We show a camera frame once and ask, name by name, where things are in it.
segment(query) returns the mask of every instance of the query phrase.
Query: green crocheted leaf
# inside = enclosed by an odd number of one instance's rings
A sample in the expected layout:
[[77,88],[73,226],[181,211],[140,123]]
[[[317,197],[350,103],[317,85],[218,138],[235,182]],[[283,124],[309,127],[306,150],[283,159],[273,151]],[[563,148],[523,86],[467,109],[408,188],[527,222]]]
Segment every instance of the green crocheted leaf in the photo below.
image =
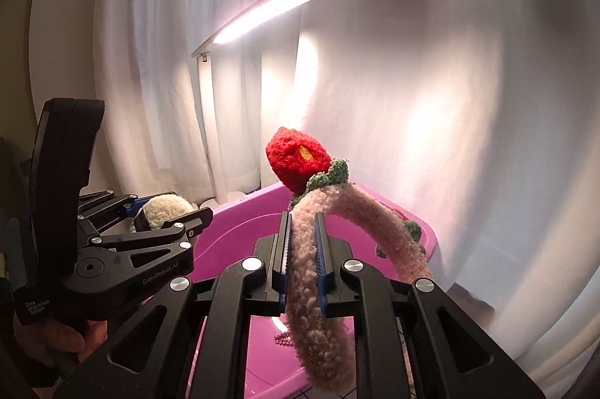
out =
[[327,173],[332,184],[348,182],[348,161],[344,159],[333,159]]
[[298,201],[310,191],[345,182],[348,182],[348,161],[344,159],[333,159],[331,164],[329,164],[327,173],[317,172],[308,179],[306,190],[302,194],[296,194],[293,197],[289,205],[289,210],[292,210],[292,208],[298,204]]
[[383,250],[379,247],[379,245],[375,245],[375,255],[379,258],[388,258]]
[[410,233],[410,236],[413,237],[415,242],[419,242],[421,240],[421,226],[416,222],[409,219],[409,221],[404,221],[404,226]]

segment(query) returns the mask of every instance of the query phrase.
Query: yellow flower center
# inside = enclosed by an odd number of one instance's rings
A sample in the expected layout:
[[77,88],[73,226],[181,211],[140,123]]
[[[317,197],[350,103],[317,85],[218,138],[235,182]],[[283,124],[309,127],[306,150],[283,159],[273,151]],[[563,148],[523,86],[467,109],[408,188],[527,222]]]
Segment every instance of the yellow flower center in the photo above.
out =
[[300,147],[298,148],[298,151],[300,152],[300,156],[304,160],[312,160],[313,159],[313,154],[310,153],[304,145],[300,145]]

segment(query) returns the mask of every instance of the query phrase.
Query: crocheted headband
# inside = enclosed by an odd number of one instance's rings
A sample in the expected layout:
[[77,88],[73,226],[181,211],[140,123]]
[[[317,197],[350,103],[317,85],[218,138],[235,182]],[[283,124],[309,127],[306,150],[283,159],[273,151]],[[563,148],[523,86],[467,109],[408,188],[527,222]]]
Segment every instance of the crocheted headband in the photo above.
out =
[[409,231],[415,226],[349,183],[346,160],[332,160],[314,138],[284,127],[267,144],[266,154],[275,174],[295,193],[290,203],[291,270],[286,306],[293,346],[313,386],[343,392],[355,380],[353,340],[343,320],[325,318],[319,308],[313,233],[316,214],[341,216],[361,227],[377,243],[381,256],[391,260],[400,281],[431,278],[431,272],[421,245]]

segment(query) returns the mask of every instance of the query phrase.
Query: black gripper frame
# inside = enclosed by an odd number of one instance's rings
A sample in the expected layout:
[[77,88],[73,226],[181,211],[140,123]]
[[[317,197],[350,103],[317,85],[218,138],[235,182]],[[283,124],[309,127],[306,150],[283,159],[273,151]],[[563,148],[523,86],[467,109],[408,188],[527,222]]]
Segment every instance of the black gripper frame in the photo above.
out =
[[[56,399],[241,399],[251,315],[285,305],[291,216],[254,258],[193,283],[172,279],[56,390]],[[354,318],[357,397],[410,399],[398,333],[419,399],[543,399],[540,389],[429,279],[404,284],[352,257],[316,217],[325,314]]]
[[166,221],[158,230],[103,234],[155,196],[106,190],[79,198],[77,263],[62,285],[86,319],[116,317],[153,296],[172,276],[194,269],[189,239],[211,224],[210,208]]

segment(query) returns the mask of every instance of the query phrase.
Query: blue gripper pad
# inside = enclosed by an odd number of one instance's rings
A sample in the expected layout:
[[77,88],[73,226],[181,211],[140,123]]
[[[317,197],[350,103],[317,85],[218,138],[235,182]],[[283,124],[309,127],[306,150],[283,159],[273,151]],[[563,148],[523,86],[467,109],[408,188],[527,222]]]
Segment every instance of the blue gripper pad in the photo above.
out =
[[323,235],[321,234],[319,218],[314,218],[314,244],[317,247],[317,290],[319,291],[319,308],[323,314],[327,311],[327,279],[325,271],[325,256],[323,254]]
[[133,201],[131,203],[131,206],[129,207],[129,209],[127,210],[127,216],[129,218],[135,218],[137,215],[137,212],[140,210],[140,208],[146,204],[150,199],[152,199],[154,196],[148,196],[148,197],[143,197],[143,198],[138,198],[135,201]]
[[[292,237],[292,215],[287,214],[286,233],[283,240],[283,258],[281,260],[281,279],[283,280],[283,288],[287,290],[287,269],[290,262],[290,238]],[[279,307],[281,312],[286,312],[287,292],[279,294]]]

